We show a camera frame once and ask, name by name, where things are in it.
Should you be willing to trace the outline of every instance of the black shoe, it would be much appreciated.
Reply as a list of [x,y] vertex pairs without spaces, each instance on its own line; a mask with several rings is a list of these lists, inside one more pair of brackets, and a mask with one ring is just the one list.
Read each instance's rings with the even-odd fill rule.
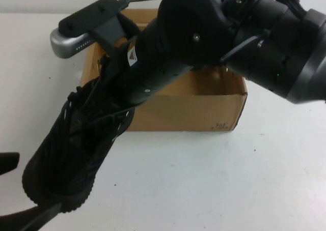
[[[96,173],[115,139],[132,121],[134,109],[115,114],[96,126],[81,123],[77,112],[95,82],[77,88],[77,93],[68,97],[51,131],[25,168],[23,188],[38,205],[56,199],[62,202],[61,212],[79,208],[92,191]],[[103,113],[98,109],[89,115],[94,118]]]

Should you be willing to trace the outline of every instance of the open cardboard box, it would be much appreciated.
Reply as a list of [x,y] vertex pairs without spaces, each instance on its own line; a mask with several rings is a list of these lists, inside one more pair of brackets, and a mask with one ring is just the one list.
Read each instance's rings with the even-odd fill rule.
[[[140,29],[157,10],[129,9],[123,14]],[[80,85],[99,75],[104,50],[89,47]],[[135,111],[129,131],[233,131],[247,99],[245,80],[225,68],[189,72],[168,85]]]

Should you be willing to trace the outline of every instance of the warning label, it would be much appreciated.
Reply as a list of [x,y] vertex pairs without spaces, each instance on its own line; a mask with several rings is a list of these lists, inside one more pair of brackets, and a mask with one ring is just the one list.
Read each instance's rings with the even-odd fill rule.
[[137,55],[136,55],[136,49],[135,46],[131,48],[130,51],[128,51],[128,62],[129,65],[132,66],[138,61]]

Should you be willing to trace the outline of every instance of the brown cardboard box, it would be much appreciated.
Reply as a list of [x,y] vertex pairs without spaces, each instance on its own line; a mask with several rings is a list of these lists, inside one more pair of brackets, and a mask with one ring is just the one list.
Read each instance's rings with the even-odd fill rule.
[[[157,10],[123,12],[143,29]],[[80,85],[99,75],[104,51],[89,48]],[[138,107],[129,131],[232,131],[247,99],[242,77],[225,68],[189,72]]]

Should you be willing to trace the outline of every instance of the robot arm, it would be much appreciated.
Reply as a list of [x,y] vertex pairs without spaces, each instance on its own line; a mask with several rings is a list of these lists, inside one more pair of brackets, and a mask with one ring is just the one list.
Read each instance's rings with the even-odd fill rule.
[[[49,220],[86,201],[134,108],[194,66],[226,66],[293,103],[326,100],[326,16],[297,0],[162,0],[142,32],[120,13],[131,1],[144,0],[99,0],[51,34],[59,57],[94,42],[107,55],[100,77],[69,95],[24,171],[24,190],[38,210],[55,208]],[[1,225],[13,230],[8,218]]]

